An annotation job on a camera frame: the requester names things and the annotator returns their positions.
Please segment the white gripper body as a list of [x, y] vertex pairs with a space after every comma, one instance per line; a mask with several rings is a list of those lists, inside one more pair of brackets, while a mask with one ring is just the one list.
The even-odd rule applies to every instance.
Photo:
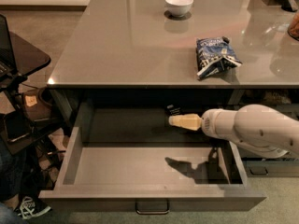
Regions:
[[202, 116], [202, 131], [213, 138], [223, 138], [231, 130], [231, 113], [223, 109], [209, 109]]

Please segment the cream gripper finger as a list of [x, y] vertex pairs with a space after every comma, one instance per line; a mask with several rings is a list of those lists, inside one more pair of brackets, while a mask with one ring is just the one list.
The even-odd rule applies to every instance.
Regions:
[[172, 126], [197, 131], [201, 128], [202, 120], [197, 114], [185, 114], [170, 116], [169, 124]]

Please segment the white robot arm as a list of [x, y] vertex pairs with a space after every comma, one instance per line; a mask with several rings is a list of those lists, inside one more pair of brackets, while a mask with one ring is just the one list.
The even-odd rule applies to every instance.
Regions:
[[202, 116], [170, 116], [172, 126], [202, 132], [235, 144], [264, 158], [299, 154], [299, 121], [264, 105], [246, 105], [239, 110], [209, 109]]

